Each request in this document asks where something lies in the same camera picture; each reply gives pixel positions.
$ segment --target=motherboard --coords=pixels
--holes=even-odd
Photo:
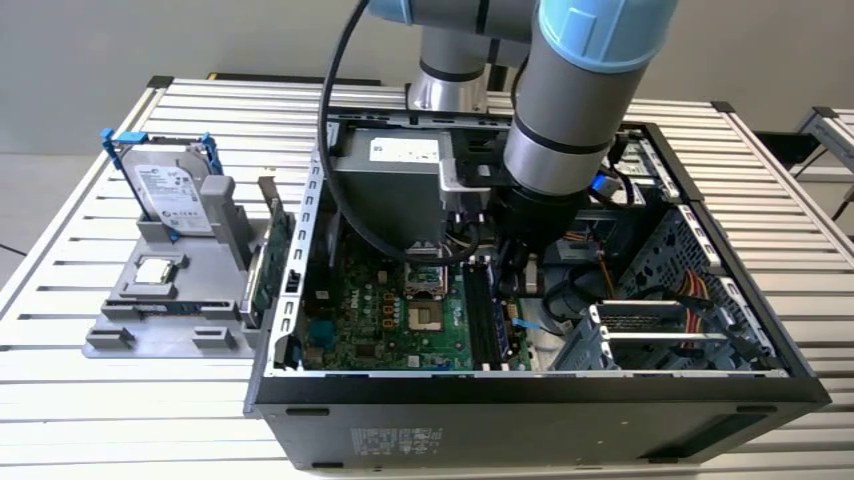
[[[515,300],[496,308],[479,306],[495,312],[487,320],[494,328],[475,329],[472,338],[466,265],[404,264],[355,236],[342,242],[342,250],[329,282],[331,308],[319,310],[308,323],[305,368],[478,370],[478,348],[494,343],[503,348],[504,368],[530,369],[524,331],[511,327],[510,314],[520,315]]]

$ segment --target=metal workbench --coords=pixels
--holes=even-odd
[[[265,215],[253,183],[271,174],[296,210],[319,90],[175,80],[145,90],[119,130],[211,132],[249,214]],[[342,86],[333,102],[403,108],[403,90]],[[511,113],[506,94],[492,94],[490,108]],[[853,478],[854,246],[735,114],[708,103],[638,100],[628,120],[662,127],[834,401],[702,467],[662,467],[654,476]],[[88,360],[80,354],[133,247],[137,214],[101,155],[0,293],[0,464],[15,466],[0,477],[281,478],[292,470],[281,448],[264,422],[241,414],[249,360]],[[638,470],[366,475],[396,473],[622,477]]]
[[[854,183],[854,110],[814,107],[798,124],[798,133],[811,134],[827,151],[839,160],[837,165],[799,165],[793,171],[799,181]]]

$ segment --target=black computer chassis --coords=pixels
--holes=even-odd
[[[338,109],[378,126],[400,111]],[[452,127],[459,114],[407,112],[411,126]],[[466,115],[506,128],[510,118]],[[782,322],[651,123],[626,122],[650,140],[771,340],[787,376],[598,378],[500,372],[426,378],[265,376],[269,327],[255,357],[245,413],[263,416],[299,469],[523,467],[699,463],[830,403]],[[313,168],[319,166],[312,159]]]

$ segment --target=label sticker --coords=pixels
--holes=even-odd
[[[211,233],[189,173],[179,167],[137,165],[136,175],[163,224],[179,233]]]
[[[372,162],[439,163],[439,140],[384,138],[371,140]]]
[[[442,428],[351,428],[356,455],[427,455],[439,452]]]

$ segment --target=robotic arm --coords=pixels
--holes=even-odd
[[[587,202],[675,7],[676,0],[371,0],[374,15],[427,27],[410,108],[478,111],[472,81],[487,51],[496,57],[500,43],[530,43],[503,154],[518,188],[496,192],[492,208],[516,261],[560,238]],[[494,40],[478,43],[476,35]]]

